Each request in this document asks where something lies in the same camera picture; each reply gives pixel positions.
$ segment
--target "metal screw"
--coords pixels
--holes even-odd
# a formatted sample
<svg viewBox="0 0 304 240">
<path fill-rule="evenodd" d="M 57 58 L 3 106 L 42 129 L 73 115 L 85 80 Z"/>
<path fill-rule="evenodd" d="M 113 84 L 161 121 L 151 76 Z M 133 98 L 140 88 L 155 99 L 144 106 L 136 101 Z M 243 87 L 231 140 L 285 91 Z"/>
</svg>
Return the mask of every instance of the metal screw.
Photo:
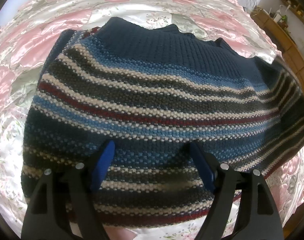
<svg viewBox="0 0 304 240">
<path fill-rule="evenodd" d="M 221 167 L 222 170 L 225 170 L 225 171 L 227 171 L 229 169 L 229 165 L 227 165 L 226 163 L 222 163 L 220 165 L 220 167 Z"/>
<path fill-rule="evenodd" d="M 83 168 L 84 168 L 84 163 L 78 163 L 77 165 L 75 165 L 75 168 L 76 168 L 77 170 L 83 169 Z"/>
<path fill-rule="evenodd" d="M 255 169 L 255 170 L 253 170 L 253 174 L 255 176 L 260 176 L 261 172 L 259 170 Z"/>
<path fill-rule="evenodd" d="M 46 169 L 45 171 L 44 171 L 44 175 L 50 175 L 51 174 L 51 169 Z"/>
</svg>

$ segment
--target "ribbed hem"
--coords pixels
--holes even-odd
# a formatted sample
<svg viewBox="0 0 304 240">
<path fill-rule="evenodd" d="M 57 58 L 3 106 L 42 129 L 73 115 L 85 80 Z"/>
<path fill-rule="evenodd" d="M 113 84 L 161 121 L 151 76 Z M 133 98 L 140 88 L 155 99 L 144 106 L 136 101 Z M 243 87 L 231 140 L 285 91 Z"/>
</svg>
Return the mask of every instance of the ribbed hem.
<svg viewBox="0 0 304 240">
<path fill-rule="evenodd" d="M 223 39 L 201 41 L 191 33 L 180 33 L 174 24 L 148 30 L 113 17 L 93 38 L 98 38 L 109 53 L 120 58 L 179 65 L 223 78 L 246 78 L 254 83 L 261 76 L 253 60 L 239 56 Z"/>
</svg>

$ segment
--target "sweater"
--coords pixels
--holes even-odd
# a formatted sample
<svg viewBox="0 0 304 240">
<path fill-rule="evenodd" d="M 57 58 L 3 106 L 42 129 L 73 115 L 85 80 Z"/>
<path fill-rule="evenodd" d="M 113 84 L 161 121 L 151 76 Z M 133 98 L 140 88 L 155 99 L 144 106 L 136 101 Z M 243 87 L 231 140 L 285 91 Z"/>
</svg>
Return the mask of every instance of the sweater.
<svg viewBox="0 0 304 240">
<path fill-rule="evenodd" d="M 22 189 L 86 162 L 108 139 L 114 159 L 91 198 L 106 225 L 157 227 L 207 214 L 187 144 L 268 177 L 304 144 L 304 96 L 279 61 L 244 58 L 221 38 L 113 17 L 64 31 L 42 70 L 25 130 Z M 73 208 L 67 205 L 70 218 Z"/>
</svg>

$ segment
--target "wooden cabinet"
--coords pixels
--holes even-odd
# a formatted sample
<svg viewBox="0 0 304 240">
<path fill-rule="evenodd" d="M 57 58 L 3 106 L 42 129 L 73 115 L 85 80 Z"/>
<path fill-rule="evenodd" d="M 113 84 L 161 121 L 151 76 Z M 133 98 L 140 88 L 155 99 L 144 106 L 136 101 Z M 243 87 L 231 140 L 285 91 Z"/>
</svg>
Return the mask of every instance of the wooden cabinet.
<svg viewBox="0 0 304 240">
<path fill-rule="evenodd" d="M 304 59 L 296 44 L 263 10 L 253 11 L 251 18 L 261 29 L 267 29 L 277 39 L 283 49 L 282 56 L 301 82 L 304 94 Z"/>
</svg>

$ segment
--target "bed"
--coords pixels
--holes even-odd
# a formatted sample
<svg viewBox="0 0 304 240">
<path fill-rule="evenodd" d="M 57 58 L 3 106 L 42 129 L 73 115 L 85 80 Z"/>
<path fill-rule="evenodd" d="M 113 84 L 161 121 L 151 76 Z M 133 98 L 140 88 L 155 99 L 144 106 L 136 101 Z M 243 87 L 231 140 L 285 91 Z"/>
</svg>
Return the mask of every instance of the bed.
<svg viewBox="0 0 304 240">
<path fill-rule="evenodd" d="M 176 24 L 201 40 L 223 38 L 244 57 L 272 62 L 281 52 L 236 0 L 31 0 L 0 29 L 0 213 L 20 235 L 27 208 L 21 185 L 24 123 L 43 63 L 63 30 L 87 30 L 112 16 L 148 29 Z M 304 146 L 266 178 L 285 225 L 304 202 Z M 233 230 L 233 204 L 225 235 Z M 163 228 L 131 229 L 129 239 L 194 239 L 205 218 Z"/>
</svg>

